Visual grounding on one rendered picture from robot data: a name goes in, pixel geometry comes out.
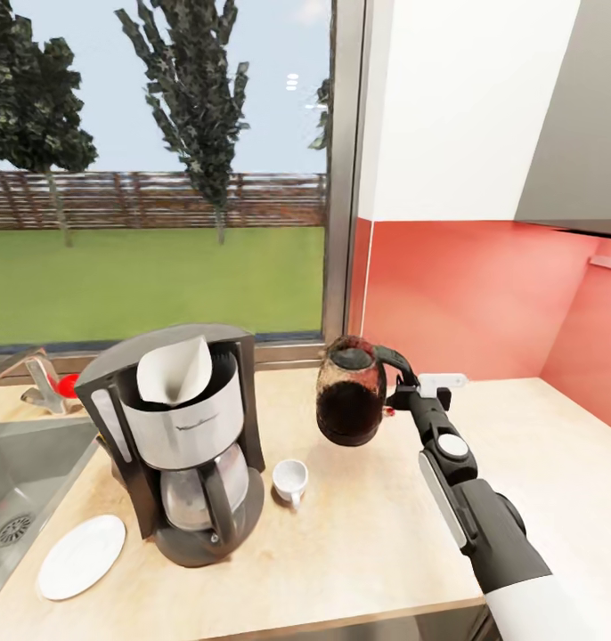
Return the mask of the electric kettle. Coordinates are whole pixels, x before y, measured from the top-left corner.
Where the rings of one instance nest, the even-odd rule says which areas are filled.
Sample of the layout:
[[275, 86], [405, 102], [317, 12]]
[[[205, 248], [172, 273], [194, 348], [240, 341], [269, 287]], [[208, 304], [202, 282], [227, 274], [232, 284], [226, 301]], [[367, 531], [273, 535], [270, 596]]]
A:
[[404, 386], [414, 387], [417, 375], [402, 353], [364, 337], [340, 337], [318, 354], [324, 359], [316, 385], [316, 422], [338, 446], [363, 446], [383, 417], [395, 413], [395, 395], [387, 397], [385, 364], [399, 369]]

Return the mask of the saucer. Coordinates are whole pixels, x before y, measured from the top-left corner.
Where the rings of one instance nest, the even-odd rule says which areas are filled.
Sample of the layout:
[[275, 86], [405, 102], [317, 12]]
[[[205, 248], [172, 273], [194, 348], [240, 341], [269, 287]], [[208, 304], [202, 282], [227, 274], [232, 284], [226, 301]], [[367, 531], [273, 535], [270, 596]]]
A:
[[67, 599], [84, 592], [116, 562], [125, 535], [125, 524], [116, 515], [98, 515], [69, 530], [40, 570], [41, 594], [50, 599]]

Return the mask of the paper coffee filter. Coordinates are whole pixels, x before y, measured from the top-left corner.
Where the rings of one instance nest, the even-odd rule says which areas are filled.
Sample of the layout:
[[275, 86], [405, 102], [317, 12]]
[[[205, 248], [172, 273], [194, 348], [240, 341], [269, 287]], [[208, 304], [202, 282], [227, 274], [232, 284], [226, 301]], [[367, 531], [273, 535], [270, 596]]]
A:
[[208, 351], [197, 337], [145, 353], [136, 367], [136, 383], [143, 400], [177, 406], [199, 395], [211, 376]]

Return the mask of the coffee cup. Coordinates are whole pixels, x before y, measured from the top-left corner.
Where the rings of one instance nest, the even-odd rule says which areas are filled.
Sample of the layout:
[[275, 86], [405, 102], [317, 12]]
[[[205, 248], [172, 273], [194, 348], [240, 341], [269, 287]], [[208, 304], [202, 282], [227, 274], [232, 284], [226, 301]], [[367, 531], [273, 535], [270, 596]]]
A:
[[292, 502], [295, 509], [299, 508], [299, 498], [305, 492], [307, 483], [308, 470], [296, 458], [282, 460], [273, 470], [274, 487], [283, 499]]

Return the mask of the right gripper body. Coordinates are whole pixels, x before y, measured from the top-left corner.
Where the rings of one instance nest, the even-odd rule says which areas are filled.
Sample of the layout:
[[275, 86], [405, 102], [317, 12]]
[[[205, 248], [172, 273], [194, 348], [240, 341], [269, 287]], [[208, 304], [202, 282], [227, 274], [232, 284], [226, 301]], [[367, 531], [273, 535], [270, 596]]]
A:
[[441, 411], [446, 415], [451, 404], [451, 387], [438, 387], [436, 389], [436, 398], [422, 398], [420, 393], [415, 388], [402, 388], [395, 385], [395, 410], [410, 410], [414, 424], [416, 425], [417, 418], [423, 413], [430, 411]]

